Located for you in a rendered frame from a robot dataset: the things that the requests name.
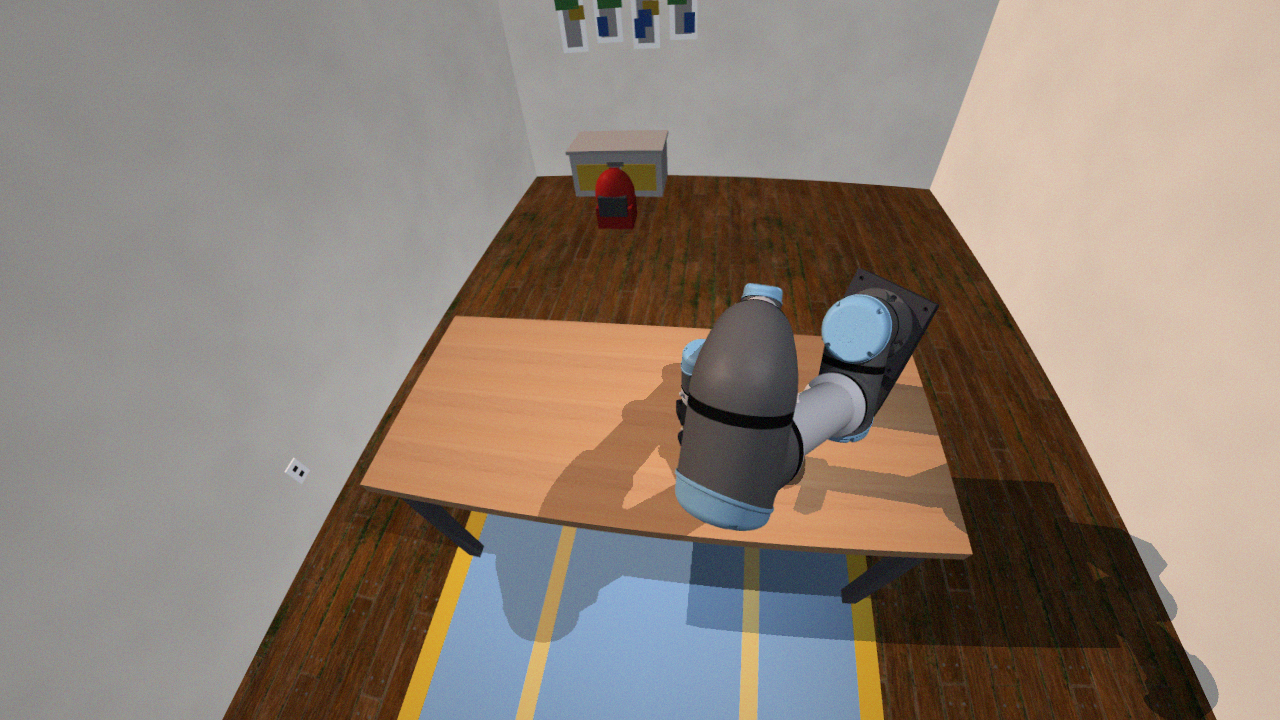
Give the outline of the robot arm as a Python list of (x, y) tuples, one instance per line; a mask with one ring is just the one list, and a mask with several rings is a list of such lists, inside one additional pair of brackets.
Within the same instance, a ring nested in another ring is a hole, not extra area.
[(822, 323), (819, 375), (797, 393), (797, 354), (782, 295), (780, 287), (746, 284), (707, 340), (692, 340), (682, 351), (678, 396), (687, 409), (675, 495), (712, 527), (764, 527), (777, 492), (797, 475), (806, 454), (826, 439), (864, 439), (887, 357), (913, 332), (913, 313), (899, 293), (870, 288), (841, 299)]

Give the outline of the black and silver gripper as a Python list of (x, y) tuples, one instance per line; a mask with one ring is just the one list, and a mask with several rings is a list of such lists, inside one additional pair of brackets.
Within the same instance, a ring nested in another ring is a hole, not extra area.
[(686, 409), (687, 409), (687, 406), (684, 404), (682, 398), (676, 400), (676, 414), (677, 414), (678, 421), (681, 424), (681, 428), (680, 428), (680, 432), (678, 432), (678, 445), (680, 446), (681, 446), (682, 436), (684, 436), (684, 428), (682, 427), (684, 427), (684, 421), (685, 421), (685, 416), (686, 416)]

